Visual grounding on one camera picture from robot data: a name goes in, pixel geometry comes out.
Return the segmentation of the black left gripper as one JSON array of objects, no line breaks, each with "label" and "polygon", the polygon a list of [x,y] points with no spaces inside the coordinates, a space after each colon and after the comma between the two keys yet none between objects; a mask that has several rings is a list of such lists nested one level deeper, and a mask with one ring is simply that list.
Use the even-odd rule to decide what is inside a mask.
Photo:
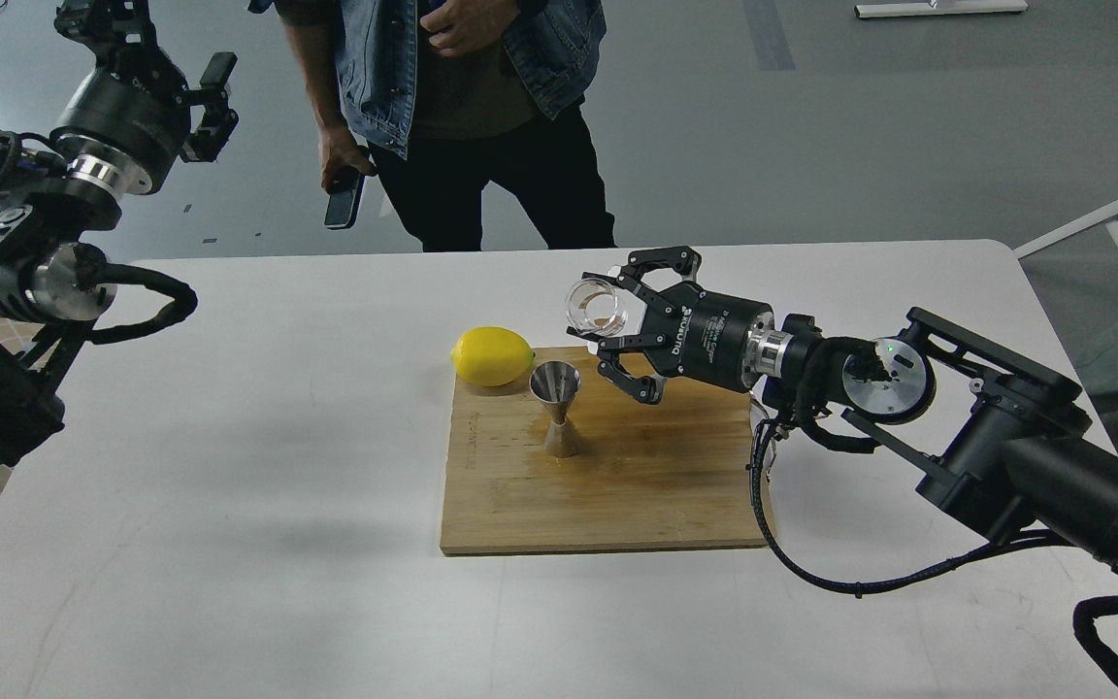
[{"label": "black left gripper", "polygon": [[179,154],[187,163],[214,162],[221,154],[239,123],[227,88],[237,63],[234,51],[215,51],[198,88],[183,93],[184,106],[203,107],[189,133],[189,108],[112,75],[154,79],[163,74],[167,56],[146,1],[61,1],[54,28],[89,48],[98,67],[84,77],[53,129],[59,154],[68,160],[82,153],[119,158],[136,168],[127,179],[127,193],[134,195],[155,193]]}]

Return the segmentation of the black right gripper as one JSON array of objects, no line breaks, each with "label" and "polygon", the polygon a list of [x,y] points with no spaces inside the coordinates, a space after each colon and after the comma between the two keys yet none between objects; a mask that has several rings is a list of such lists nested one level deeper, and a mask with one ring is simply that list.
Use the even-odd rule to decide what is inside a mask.
[{"label": "black right gripper", "polygon": [[[686,245],[633,251],[627,264],[604,276],[642,302],[664,302],[648,309],[639,336],[615,336],[593,341],[596,371],[634,402],[659,404],[674,378],[691,378],[732,393],[748,393],[762,372],[755,370],[750,336],[773,330],[773,306],[750,297],[705,291],[697,284],[702,256]],[[669,270],[680,282],[653,290],[644,276]]]}]

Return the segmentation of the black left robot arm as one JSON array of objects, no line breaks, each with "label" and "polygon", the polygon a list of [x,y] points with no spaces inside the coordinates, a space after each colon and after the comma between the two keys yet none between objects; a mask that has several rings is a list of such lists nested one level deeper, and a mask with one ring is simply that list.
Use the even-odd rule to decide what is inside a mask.
[{"label": "black left robot arm", "polygon": [[49,134],[0,127],[0,466],[63,428],[57,390],[84,346],[195,314],[189,284],[115,264],[82,235],[115,229],[121,199],[157,193],[177,162],[214,162],[239,122],[235,54],[189,84],[146,1],[63,1],[54,28],[96,62]]}]

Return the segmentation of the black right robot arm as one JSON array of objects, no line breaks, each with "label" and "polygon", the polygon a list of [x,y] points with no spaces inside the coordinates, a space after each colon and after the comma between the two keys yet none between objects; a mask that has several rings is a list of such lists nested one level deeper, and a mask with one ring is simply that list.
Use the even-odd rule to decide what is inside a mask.
[{"label": "black right robot arm", "polygon": [[[812,585],[864,597],[1043,546],[1073,546],[1118,575],[1118,457],[1084,440],[1078,384],[919,306],[897,336],[825,337],[812,317],[776,322],[773,306],[697,283],[702,258],[673,247],[631,252],[612,274],[586,273],[567,302],[568,331],[600,376],[657,404],[670,378],[748,393],[749,500],[765,544]],[[878,582],[827,580],[781,552],[764,510],[776,444],[793,429],[822,448],[884,447],[922,472],[917,492],[980,535],[972,552]],[[1118,654],[1097,620],[1118,594],[1078,603],[1073,633],[1118,689]]]}]

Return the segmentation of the bystander right hand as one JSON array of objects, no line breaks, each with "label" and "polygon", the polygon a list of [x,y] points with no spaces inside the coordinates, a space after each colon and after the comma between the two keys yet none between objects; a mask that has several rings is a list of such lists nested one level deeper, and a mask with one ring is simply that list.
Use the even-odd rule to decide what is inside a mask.
[{"label": "bystander right hand", "polygon": [[347,127],[345,123],[332,122],[319,125],[316,132],[320,186],[322,186],[324,193],[333,193],[337,190],[339,173],[349,171],[349,169],[364,177],[378,174],[372,159],[367,155],[364,148],[356,141],[353,132]]}]

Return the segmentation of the bystander left hand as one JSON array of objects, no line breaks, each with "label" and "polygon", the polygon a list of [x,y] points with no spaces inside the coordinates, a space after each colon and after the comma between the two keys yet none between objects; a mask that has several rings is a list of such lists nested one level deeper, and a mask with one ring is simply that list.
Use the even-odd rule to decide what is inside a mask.
[{"label": "bystander left hand", "polygon": [[519,15],[517,1],[444,1],[418,25],[432,51],[457,58],[496,44]]}]

